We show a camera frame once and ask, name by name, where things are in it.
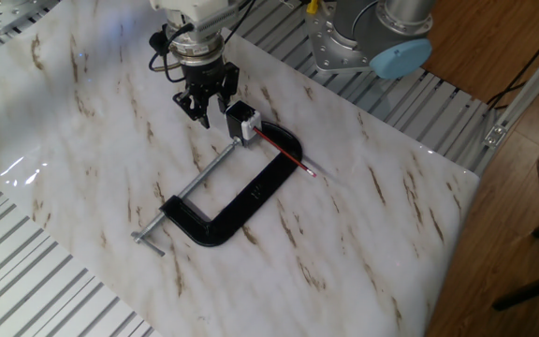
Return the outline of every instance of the white object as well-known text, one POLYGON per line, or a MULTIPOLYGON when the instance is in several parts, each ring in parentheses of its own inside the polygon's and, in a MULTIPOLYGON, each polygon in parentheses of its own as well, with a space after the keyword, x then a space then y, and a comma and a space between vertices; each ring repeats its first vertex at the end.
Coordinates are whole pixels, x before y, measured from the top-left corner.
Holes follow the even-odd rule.
POLYGON ((228 6, 228 0, 150 0, 153 9, 179 10, 199 22, 228 6))
POLYGON ((253 117, 248 121, 242 122, 240 127, 242 128, 242 136, 246 140, 251 140, 255 136, 254 128, 261 130, 261 114, 259 111, 255 111, 253 117))

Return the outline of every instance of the marble surface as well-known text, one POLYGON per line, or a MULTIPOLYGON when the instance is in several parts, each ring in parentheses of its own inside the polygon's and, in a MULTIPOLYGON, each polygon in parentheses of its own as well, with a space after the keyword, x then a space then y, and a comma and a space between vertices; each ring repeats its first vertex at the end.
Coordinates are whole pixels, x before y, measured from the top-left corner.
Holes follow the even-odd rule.
MULTIPOLYGON (((147 1, 65 0, 0 48, 0 189, 165 336, 420 336, 478 178, 233 37, 237 98, 292 130, 298 170, 226 244, 156 208, 230 142, 147 69, 147 1)), ((215 123, 219 112, 211 109, 215 123)), ((215 216, 276 155, 239 148, 190 197, 215 216)))

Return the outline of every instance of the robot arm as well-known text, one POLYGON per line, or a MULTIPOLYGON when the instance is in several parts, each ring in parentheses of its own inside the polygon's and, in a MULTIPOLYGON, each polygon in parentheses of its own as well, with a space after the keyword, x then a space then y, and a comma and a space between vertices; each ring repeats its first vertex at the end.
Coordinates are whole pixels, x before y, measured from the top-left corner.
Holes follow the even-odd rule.
MULTIPOLYGON (((246 15, 255 0, 150 0, 155 10, 168 17, 162 32, 150 44, 161 56, 162 71, 172 82, 185 81, 184 92, 173 96, 186 114, 209 128, 209 99, 218 95, 225 112, 237 91, 239 69, 222 57, 225 41, 220 32, 246 15), (168 66, 167 55, 178 60, 168 66), (173 80, 168 70, 182 69, 183 78, 173 80)), ((420 67, 430 56, 425 38, 431 28, 430 11, 435 0, 339 0, 332 23, 330 48, 360 52, 369 66, 386 79, 402 77, 420 67)))

